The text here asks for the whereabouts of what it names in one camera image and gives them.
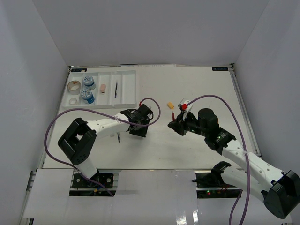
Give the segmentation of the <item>purple gel pen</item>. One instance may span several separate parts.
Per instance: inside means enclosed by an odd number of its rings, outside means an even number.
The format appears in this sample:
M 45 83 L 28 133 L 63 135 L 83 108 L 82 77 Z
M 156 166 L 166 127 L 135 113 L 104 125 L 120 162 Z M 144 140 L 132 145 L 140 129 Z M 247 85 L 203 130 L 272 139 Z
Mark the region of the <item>purple gel pen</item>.
M 114 93 L 114 97 L 116 98 L 118 94 L 118 82 L 116 82 L 115 84 L 115 93 Z

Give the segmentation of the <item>blue slime jar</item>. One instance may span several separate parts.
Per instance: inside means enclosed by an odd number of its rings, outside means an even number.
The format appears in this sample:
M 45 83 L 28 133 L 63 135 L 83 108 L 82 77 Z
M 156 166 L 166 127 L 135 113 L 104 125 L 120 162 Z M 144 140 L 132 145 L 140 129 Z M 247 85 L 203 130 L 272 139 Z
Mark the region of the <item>blue slime jar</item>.
M 89 90 L 93 90 L 96 88 L 96 84 L 94 78 L 90 75 L 86 75 L 82 80 L 84 87 Z
M 80 93 L 80 95 L 82 97 L 82 100 L 86 104 L 92 104 L 95 101 L 93 93 L 89 89 L 82 90 L 81 93 Z

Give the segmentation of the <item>small clear tape roll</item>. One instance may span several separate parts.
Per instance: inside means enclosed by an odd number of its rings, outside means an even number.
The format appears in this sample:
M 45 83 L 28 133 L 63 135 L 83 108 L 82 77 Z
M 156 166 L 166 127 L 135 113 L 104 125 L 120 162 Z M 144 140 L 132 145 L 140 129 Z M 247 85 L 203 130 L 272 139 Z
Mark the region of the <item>small clear tape roll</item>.
M 69 103 L 69 105 L 77 105 L 78 100 L 76 98 L 71 98 L 68 103 Z

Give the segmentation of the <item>large clear tape roll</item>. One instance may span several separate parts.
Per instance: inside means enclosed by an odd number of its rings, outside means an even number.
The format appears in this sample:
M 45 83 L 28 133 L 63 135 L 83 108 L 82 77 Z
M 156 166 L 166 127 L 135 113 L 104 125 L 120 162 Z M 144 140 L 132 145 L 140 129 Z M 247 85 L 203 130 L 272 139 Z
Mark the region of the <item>large clear tape roll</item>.
M 67 91 L 71 95 L 79 95 L 81 89 L 81 83 L 77 80 L 71 81 L 67 84 Z

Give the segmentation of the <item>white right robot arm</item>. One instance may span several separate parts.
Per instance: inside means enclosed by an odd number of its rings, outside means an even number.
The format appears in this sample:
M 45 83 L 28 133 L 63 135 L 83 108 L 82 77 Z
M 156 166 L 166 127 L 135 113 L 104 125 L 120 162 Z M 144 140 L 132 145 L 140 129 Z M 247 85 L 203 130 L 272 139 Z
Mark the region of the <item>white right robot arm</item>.
M 299 176 L 293 171 L 284 172 L 254 153 L 244 151 L 235 136 L 220 127 L 211 109 L 201 109 L 197 117 L 191 112 L 181 112 L 168 127 L 179 135 L 191 132 L 203 136 L 210 149 L 242 168 L 234 169 L 224 161 L 218 163 L 211 170 L 215 186 L 229 184 L 249 192 L 280 219 L 286 218 L 300 203 Z

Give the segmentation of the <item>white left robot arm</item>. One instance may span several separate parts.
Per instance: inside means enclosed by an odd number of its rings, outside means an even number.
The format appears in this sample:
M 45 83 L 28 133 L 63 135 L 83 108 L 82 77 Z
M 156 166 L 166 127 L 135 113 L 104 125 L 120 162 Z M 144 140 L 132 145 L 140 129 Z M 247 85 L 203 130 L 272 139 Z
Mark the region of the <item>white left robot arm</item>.
M 112 119 L 84 121 L 77 118 L 58 140 L 58 146 L 83 174 L 83 182 L 94 187 L 99 182 L 98 170 L 90 157 L 95 140 L 121 132 L 145 137 L 152 117 L 153 111 L 142 104 L 138 109 L 123 110 Z

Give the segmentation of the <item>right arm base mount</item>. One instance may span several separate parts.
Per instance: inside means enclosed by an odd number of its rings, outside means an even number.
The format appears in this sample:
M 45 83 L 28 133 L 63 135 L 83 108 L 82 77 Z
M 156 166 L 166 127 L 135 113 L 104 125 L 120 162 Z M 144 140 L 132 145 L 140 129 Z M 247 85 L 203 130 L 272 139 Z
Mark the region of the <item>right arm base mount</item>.
M 192 182 L 196 183 L 198 188 L 221 188 L 221 191 L 224 192 L 228 188 L 234 187 L 233 185 L 225 183 L 221 177 L 221 174 L 223 174 L 228 167 L 231 167 L 230 163 L 221 161 L 208 172 L 196 172 Z

